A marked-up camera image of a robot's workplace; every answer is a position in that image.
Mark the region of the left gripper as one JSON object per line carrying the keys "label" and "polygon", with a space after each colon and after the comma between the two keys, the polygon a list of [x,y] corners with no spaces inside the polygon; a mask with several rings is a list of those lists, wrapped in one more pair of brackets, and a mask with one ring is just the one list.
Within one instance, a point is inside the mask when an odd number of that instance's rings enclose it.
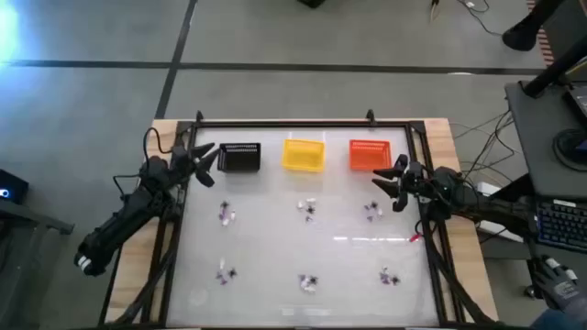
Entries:
{"label": "left gripper", "polygon": [[201,159],[201,171],[209,172],[220,154],[219,148],[209,152],[214,146],[214,143],[207,143],[187,148],[184,145],[175,144],[172,147],[172,161],[168,173],[170,183],[188,181],[193,174],[200,170],[199,159]]}

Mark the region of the orange plastic basket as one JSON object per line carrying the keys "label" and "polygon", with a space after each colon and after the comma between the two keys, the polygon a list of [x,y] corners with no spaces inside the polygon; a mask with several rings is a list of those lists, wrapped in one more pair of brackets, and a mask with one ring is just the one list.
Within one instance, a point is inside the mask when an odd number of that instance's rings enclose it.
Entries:
{"label": "orange plastic basket", "polygon": [[353,171],[373,171],[391,167],[391,145],[385,140],[352,139],[349,167]]}

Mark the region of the black plastic basket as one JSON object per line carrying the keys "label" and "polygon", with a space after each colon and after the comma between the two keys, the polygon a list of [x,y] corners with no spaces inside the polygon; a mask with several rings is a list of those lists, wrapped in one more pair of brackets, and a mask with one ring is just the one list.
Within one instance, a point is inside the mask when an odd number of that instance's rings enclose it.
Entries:
{"label": "black plastic basket", "polygon": [[223,172],[257,172],[260,170],[260,143],[222,143],[217,169]]}

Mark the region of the black desk leg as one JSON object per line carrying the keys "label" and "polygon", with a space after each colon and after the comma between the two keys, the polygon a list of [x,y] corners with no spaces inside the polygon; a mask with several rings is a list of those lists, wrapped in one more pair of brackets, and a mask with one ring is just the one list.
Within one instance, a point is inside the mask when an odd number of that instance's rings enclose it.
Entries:
{"label": "black desk leg", "polygon": [[490,195],[491,199],[517,202],[522,197],[533,197],[535,189],[530,175],[525,174]]}

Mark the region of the dark grey desk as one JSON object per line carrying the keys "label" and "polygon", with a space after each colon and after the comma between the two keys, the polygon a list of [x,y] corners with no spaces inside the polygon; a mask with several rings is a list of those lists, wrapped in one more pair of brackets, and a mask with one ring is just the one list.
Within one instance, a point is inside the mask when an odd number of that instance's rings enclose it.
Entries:
{"label": "dark grey desk", "polygon": [[550,86],[538,97],[527,96],[520,85],[506,86],[506,100],[523,150],[527,174],[533,182],[536,206],[542,200],[587,203],[587,171],[558,161],[553,138],[566,129],[587,131],[563,99],[568,87]]}

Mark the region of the black backlit keyboard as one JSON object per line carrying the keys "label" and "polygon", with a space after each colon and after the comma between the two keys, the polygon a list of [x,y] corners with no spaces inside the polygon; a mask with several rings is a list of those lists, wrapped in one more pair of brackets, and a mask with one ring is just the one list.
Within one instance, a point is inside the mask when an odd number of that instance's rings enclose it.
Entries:
{"label": "black backlit keyboard", "polygon": [[536,217],[540,244],[587,254],[587,203],[542,200]]}

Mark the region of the round black monitor base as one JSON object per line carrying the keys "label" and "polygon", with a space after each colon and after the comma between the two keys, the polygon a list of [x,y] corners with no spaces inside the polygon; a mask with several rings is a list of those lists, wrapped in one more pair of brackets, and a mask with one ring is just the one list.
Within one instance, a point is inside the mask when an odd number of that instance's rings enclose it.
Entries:
{"label": "round black monitor base", "polygon": [[576,171],[587,171],[587,131],[566,129],[554,138],[552,148],[558,161]]}

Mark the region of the black diagonal stand pole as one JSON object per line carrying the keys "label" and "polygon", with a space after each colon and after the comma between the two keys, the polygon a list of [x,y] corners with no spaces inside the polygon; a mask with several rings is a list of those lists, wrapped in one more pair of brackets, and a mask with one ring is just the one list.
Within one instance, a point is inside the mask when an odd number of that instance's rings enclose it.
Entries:
{"label": "black diagonal stand pole", "polygon": [[536,98],[560,76],[574,68],[581,60],[587,58],[587,36],[574,44],[558,60],[555,60],[535,79],[523,85],[523,92]]}

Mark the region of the black box with blue light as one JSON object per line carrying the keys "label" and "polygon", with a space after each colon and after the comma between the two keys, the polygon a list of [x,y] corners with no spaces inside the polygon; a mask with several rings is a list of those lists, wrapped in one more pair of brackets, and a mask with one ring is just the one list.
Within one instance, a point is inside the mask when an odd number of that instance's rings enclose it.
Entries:
{"label": "black box with blue light", "polygon": [[28,193],[28,182],[0,169],[0,199],[22,204]]}

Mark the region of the person's foot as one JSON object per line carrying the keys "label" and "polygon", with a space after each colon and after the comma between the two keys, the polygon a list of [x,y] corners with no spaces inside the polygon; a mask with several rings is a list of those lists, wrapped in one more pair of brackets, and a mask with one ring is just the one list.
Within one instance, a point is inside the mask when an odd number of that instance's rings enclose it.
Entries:
{"label": "person's foot", "polygon": [[512,50],[532,50],[537,42],[538,31],[564,1],[536,0],[530,12],[503,33],[501,36],[503,44]]}

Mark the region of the person's gloved hand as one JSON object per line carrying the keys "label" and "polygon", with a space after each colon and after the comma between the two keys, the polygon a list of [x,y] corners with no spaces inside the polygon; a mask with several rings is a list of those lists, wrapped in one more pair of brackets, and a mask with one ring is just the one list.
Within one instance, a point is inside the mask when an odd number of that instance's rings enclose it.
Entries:
{"label": "person's gloved hand", "polygon": [[553,257],[542,255],[537,262],[535,281],[547,305],[565,313],[587,312],[587,293],[572,269]]}

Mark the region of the grey side table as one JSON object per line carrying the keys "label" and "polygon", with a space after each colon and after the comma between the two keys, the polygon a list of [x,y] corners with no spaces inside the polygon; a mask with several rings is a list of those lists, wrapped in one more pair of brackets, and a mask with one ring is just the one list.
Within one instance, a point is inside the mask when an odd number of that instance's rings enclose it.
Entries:
{"label": "grey side table", "polygon": [[7,330],[27,290],[34,259],[51,230],[70,235],[74,225],[0,200],[0,330]]}

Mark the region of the red striped mat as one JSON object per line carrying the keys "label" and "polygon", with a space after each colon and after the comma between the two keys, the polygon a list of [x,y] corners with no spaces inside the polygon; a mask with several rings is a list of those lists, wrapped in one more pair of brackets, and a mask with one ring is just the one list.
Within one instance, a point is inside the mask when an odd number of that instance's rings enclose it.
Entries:
{"label": "red striped mat", "polygon": [[[535,9],[537,7],[537,4],[540,2],[540,0],[525,0],[525,1],[526,1],[526,5],[528,7],[528,10],[530,11],[530,13],[533,16],[535,16],[536,15]],[[538,31],[537,31],[537,46],[538,46],[538,49],[540,51],[540,54],[541,54],[545,64],[547,66],[550,66],[555,60],[554,52],[550,46],[547,33],[543,27],[539,27]]]}

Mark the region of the person's leg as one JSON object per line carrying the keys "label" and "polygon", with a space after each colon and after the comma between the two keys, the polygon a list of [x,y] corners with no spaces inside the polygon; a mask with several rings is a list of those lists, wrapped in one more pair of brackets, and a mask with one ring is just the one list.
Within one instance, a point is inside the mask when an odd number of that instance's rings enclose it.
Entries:
{"label": "person's leg", "polygon": [[587,330],[587,323],[579,322],[564,312],[545,310],[531,325],[532,330]]}

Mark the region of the black metal table frame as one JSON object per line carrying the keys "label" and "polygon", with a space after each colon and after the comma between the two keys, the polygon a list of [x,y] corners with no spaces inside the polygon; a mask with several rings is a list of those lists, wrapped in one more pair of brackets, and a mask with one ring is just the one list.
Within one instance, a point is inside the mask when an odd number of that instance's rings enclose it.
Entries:
{"label": "black metal table frame", "polygon": [[[301,127],[325,128],[332,125],[334,128],[344,126],[369,128],[367,119],[283,119],[283,120],[235,120],[237,127],[257,125],[262,127]],[[397,124],[407,128],[407,136],[416,142],[415,154],[427,163],[439,167],[446,166],[454,170],[460,168],[454,137],[452,136],[449,121],[446,118],[409,118],[409,119],[378,119],[377,127]],[[166,244],[171,241],[171,235],[178,230],[178,225],[162,225],[154,219],[141,228],[115,254],[110,283],[106,292],[99,325],[109,325],[114,322],[132,303],[139,294],[139,290],[148,281],[150,269],[160,263],[162,254],[167,251]],[[482,258],[482,247],[477,242],[477,228],[468,219],[453,216],[447,221],[443,230],[437,233],[445,235],[443,250],[452,253],[455,274],[470,297],[479,305],[480,309],[496,320],[498,313],[494,302],[487,270]]]}

